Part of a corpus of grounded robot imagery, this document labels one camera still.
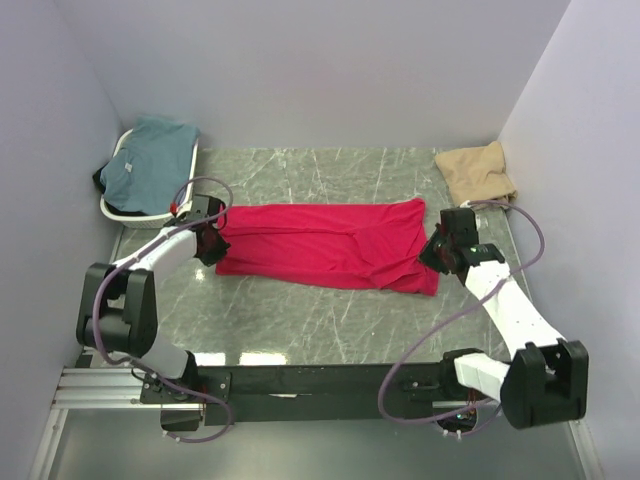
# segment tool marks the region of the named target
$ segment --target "floor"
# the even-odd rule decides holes
[[[224,179],[236,203],[390,203],[421,197],[425,228],[433,231],[451,198],[425,148],[241,149],[202,151],[197,174]],[[224,195],[212,184],[198,190]],[[517,263],[505,214],[478,215],[480,238]],[[118,258],[155,231],[125,229]],[[260,277],[217,277],[198,260],[158,289],[160,331],[198,354],[201,364],[332,364],[393,362],[423,332],[469,302],[455,277],[441,276],[438,294],[347,291]],[[449,350],[478,347],[508,354],[488,315],[478,311],[434,336],[414,361],[437,361]]]

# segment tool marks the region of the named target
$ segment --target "black base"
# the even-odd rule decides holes
[[[199,367],[204,391],[229,403],[237,422],[381,418],[378,389],[391,365]],[[440,363],[404,365],[385,398],[385,407],[402,418],[433,413],[433,402],[464,401],[441,387]],[[143,390],[141,403],[176,403],[166,388]],[[188,403],[197,403],[187,399]],[[226,423],[222,407],[209,404],[205,425]]]

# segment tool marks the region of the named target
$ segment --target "beige cloth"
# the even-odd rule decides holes
[[[436,155],[436,164],[449,186],[453,203],[467,200],[510,202],[518,192],[505,173],[500,142],[486,147],[459,148]]]

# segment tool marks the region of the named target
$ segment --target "red cloth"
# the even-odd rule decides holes
[[[263,275],[321,287],[435,295],[438,274],[417,257],[427,237],[421,199],[388,205],[233,207],[219,275]]]

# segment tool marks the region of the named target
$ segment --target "white basket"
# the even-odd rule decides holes
[[[118,143],[116,144],[116,148],[113,151],[114,157],[116,156],[116,153],[118,153],[118,151],[120,150],[120,146],[122,145],[122,142],[124,142],[124,140],[129,136],[130,133],[131,133],[131,130],[125,132],[120,137],[120,139],[118,140]],[[198,139],[196,139],[196,143],[193,145],[193,155],[191,157],[191,170],[189,171],[189,179],[193,178],[196,170],[197,154],[198,154]],[[184,199],[180,204],[178,210],[183,210],[185,208],[188,208],[189,205],[191,204],[191,199],[193,197],[193,183],[190,183],[189,185],[187,185],[186,190],[187,191],[184,194]],[[107,208],[107,202],[104,201],[104,196],[100,198],[100,210],[102,210],[102,213],[108,219],[113,220],[115,222],[120,222],[125,227],[129,227],[129,228],[162,228],[162,226],[165,223],[167,223],[169,220],[171,220],[171,218],[173,218],[173,215],[171,215],[171,213],[169,212],[163,213],[162,215],[149,215],[144,217],[123,217],[121,215],[114,215]]]

